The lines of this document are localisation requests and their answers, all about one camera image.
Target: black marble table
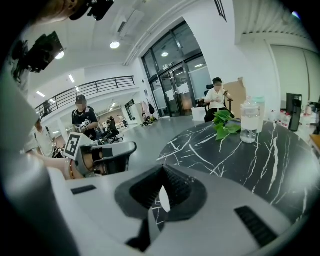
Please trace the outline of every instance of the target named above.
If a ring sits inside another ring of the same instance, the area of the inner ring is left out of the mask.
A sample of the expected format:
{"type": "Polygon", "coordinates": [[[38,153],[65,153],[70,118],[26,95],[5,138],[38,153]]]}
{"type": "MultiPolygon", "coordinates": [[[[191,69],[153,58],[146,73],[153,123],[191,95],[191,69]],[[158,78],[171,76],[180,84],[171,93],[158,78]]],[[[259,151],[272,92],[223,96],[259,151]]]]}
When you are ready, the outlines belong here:
{"type": "Polygon", "coordinates": [[[173,138],[157,161],[233,180],[292,223],[308,214],[320,194],[320,165],[306,142],[271,122],[264,122],[252,144],[242,142],[239,133],[218,141],[216,136],[213,123],[197,125],[173,138]]]}

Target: balcony railing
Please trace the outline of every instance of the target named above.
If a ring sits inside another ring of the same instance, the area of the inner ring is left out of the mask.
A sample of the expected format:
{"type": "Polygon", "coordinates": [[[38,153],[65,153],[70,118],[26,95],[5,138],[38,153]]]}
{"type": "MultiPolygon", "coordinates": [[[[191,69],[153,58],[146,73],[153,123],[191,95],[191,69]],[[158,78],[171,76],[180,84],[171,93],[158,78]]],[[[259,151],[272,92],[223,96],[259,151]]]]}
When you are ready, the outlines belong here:
{"type": "Polygon", "coordinates": [[[135,86],[133,76],[120,76],[89,82],[59,93],[58,95],[37,106],[35,110],[38,114],[40,114],[41,118],[44,118],[65,105],[70,103],[75,104],[76,97],[78,95],[84,95],[87,97],[93,94],[131,86],[135,86]]]}

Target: bracelet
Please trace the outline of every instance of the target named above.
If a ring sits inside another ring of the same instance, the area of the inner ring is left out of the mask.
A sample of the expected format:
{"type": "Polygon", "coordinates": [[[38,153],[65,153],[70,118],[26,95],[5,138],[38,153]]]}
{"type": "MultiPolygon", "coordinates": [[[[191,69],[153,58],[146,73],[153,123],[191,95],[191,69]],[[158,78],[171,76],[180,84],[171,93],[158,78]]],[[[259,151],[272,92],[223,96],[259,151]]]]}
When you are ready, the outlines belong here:
{"type": "Polygon", "coordinates": [[[73,170],[72,170],[72,161],[73,161],[73,160],[71,159],[69,170],[70,170],[70,177],[71,177],[72,180],[74,180],[74,179],[75,179],[75,176],[74,176],[74,172],[73,172],[73,170]]]}

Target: fluorescent light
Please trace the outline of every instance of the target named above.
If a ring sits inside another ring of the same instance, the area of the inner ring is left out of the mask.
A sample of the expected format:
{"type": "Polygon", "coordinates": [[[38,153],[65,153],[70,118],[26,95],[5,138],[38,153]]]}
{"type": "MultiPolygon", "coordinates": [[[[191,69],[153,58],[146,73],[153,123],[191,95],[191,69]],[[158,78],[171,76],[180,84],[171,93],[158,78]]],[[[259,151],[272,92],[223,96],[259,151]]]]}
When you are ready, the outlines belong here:
{"type": "Polygon", "coordinates": [[[292,13],[292,15],[295,16],[295,17],[297,17],[297,18],[300,20],[299,14],[298,14],[296,11],[294,11],[294,12],[292,13]]]}
{"type": "Polygon", "coordinates": [[[62,52],[60,52],[60,53],[55,57],[55,59],[60,60],[60,59],[62,59],[64,56],[65,56],[65,52],[62,51],[62,52]]]}
{"type": "Polygon", "coordinates": [[[117,49],[120,46],[120,43],[115,41],[110,44],[111,49],[117,49]]]}
{"type": "Polygon", "coordinates": [[[37,91],[36,93],[39,94],[41,97],[46,97],[46,95],[44,95],[44,94],[41,93],[40,91],[37,91]]]}
{"type": "Polygon", "coordinates": [[[72,75],[71,75],[71,74],[69,75],[69,78],[70,78],[70,80],[71,80],[71,82],[72,82],[72,83],[74,83],[74,82],[75,82],[75,80],[74,80],[74,78],[72,77],[72,75]]]}

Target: green plant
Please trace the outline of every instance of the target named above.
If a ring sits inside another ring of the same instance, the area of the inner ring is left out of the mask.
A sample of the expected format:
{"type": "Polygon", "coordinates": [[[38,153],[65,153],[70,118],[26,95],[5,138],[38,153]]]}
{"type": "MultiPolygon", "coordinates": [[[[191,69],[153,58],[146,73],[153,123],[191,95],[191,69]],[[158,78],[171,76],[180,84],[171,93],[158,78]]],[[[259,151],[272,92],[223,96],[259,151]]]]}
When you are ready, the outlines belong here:
{"type": "Polygon", "coordinates": [[[228,110],[220,110],[214,114],[215,118],[213,119],[214,122],[214,129],[216,130],[216,138],[215,140],[222,140],[227,137],[229,134],[236,134],[237,131],[241,129],[241,125],[235,123],[229,123],[230,120],[235,120],[231,117],[231,114],[228,110]]]}

